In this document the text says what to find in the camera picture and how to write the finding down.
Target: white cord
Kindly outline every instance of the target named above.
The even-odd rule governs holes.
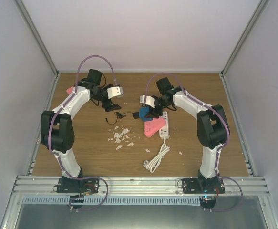
[[[168,153],[169,150],[170,150],[170,147],[165,144],[165,138],[164,138],[163,144],[161,146],[161,149],[160,149],[158,155],[155,156],[150,161],[147,161],[147,160],[144,161],[143,166],[146,169],[150,170],[151,173],[155,172],[155,170],[158,168],[158,166],[161,163],[161,159],[165,156],[166,153]]]

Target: pink object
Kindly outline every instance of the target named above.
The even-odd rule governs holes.
[[[159,131],[163,126],[165,126],[165,124],[166,121],[164,118],[154,118],[152,121],[144,122],[145,136],[153,136],[157,131]]]
[[[71,92],[73,91],[73,88],[74,88],[74,87],[68,88],[68,89],[67,89],[67,93],[68,93],[68,94],[71,94]]]

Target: power outlet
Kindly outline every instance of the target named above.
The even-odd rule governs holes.
[[[160,130],[159,130],[159,135],[161,139],[169,139],[169,126],[168,126],[168,113],[167,111],[163,111],[163,114],[161,116],[161,118],[163,118],[166,121],[165,126],[163,126]]]

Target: vent grille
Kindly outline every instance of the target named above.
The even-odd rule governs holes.
[[[68,204],[70,196],[26,196],[23,204]],[[84,205],[96,205],[103,200],[99,196],[85,196]],[[199,197],[129,197],[111,196],[103,203],[105,205],[189,205],[199,206]]]

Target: brown wooden surface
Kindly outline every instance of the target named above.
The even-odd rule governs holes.
[[[113,83],[110,73],[106,73],[107,83]],[[119,112],[136,112],[140,108],[139,97],[145,93],[146,84],[153,73],[117,73],[117,79],[124,90],[124,97],[114,98],[122,110]],[[227,97],[218,74],[211,73],[179,73],[177,74],[184,88],[198,99],[224,107],[231,131],[230,145],[222,151],[219,171],[222,176],[241,177],[248,176],[244,157],[241,152],[235,124],[227,102]],[[155,78],[150,87],[149,95],[160,93],[155,82],[164,76]],[[66,89],[74,84],[74,73],[63,73],[58,80],[56,92],[51,108],[57,107],[66,97]],[[161,165],[154,173],[143,167],[145,160],[151,160],[159,152],[163,141],[156,133],[151,138],[144,136],[144,123],[140,119],[133,119],[131,114],[116,125],[109,122],[116,119],[114,112],[105,112],[101,106],[96,107],[91,101],[86,103],[73,120],[75,132],[74,154],[78,164],[82,167],[84,175],[95,176],[196,176],[201,165],[202,146],[197,139],[196,120],[182,109],[176,112],[168,110],[170,136],[167,140],[171,147],[169,153],[162,159]],[[108,141],[113,137],[114,128],[119,133],[122,128],[131,132],[128,140],[134,146],[127,146],[128,142],[120,144]],[[35,168],[35,176],[60,176],[61,170],[56,159],[41,145]]]

